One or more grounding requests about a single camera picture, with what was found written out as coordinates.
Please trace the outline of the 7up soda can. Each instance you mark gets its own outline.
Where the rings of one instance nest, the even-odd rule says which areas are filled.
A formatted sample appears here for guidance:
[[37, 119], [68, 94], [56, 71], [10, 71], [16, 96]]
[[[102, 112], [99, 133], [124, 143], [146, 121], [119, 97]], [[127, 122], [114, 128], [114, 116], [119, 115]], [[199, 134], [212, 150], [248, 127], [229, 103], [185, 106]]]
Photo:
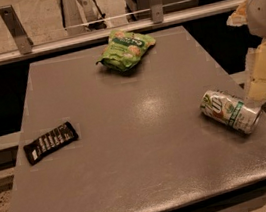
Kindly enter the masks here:
[[204, 115], [245, 135], [255, 130], [262, 112], [259, 107], [250, 108], [239, 97], [222, 91], [207, 90], [200, 104]]

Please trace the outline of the left metal bracket post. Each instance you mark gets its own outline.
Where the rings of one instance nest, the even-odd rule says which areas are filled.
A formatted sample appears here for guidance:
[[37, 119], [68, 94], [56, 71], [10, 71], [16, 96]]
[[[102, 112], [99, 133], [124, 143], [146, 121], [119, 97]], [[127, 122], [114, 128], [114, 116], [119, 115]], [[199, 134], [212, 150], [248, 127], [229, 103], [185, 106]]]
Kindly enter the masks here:
[[6, 28], [12, 35], [12, 38], [18, 47], [18, 51], [22, 55], [31, 53], [33, 42], [22, 26], [14, 8], [11, 5], [0, 6], [0, 17], [3, 19]]

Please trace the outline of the metal rail behind table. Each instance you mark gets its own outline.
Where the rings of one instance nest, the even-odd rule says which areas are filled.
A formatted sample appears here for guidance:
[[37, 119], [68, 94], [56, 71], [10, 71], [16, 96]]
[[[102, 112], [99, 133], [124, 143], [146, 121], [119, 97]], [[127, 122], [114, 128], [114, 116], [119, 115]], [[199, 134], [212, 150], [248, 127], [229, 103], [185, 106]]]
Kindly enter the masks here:
[[[148, 32], [167, 26], [178, 25], [191, 20], [202, 19], [207, 16], [219, 13], [230, 12], [245, 0], [224, 0], [200, 7], [188, 8], [183, 11], [166, 14], [162, 22], [154, 23], [150, 19], [135, 21], [123, 26], [117, 26], [116, 30], [132, 32]], [[104, 43], [110, 35], [111, 29], [99, 29], [99, 31], [87, 32], [86, 34], [71, 36], [64, 40], [52, 41], [46, 44], [34, 45], [29, 54], [21, 54], [18, 50], [0, 54], [0, 65], [11, 64], [12, 62], [29, 60], [29, 58], [41, 57], [47, 54], [58, 53], [59, 51], [70, 50], [71, 48], [89, 46], [90, 44]]]

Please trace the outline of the black snack bar wrapper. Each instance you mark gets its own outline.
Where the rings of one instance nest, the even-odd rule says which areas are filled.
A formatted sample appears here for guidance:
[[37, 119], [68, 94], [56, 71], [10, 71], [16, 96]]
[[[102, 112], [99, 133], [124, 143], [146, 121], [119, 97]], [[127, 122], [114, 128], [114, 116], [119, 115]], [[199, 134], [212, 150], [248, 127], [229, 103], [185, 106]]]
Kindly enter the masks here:
[[49, 154], [73, 143], [77, 139], [78, 134], [74, 127], [69, 122], [65, 122], [36, 138], [29, 145], [24, 145], [23, 149], [30, 165], [35, 165]]

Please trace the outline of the green rice chip bag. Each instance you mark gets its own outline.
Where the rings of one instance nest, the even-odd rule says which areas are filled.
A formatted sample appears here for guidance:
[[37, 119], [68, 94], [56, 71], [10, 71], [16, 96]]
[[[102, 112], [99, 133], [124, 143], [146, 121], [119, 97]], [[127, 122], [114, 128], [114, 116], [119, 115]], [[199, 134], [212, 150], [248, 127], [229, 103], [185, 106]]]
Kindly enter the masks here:
[[96, 63], [119, 72], [132, 69], [156, 43], [151, 35], [121, 30], [112, 30], [108, 38], [108, 44]]

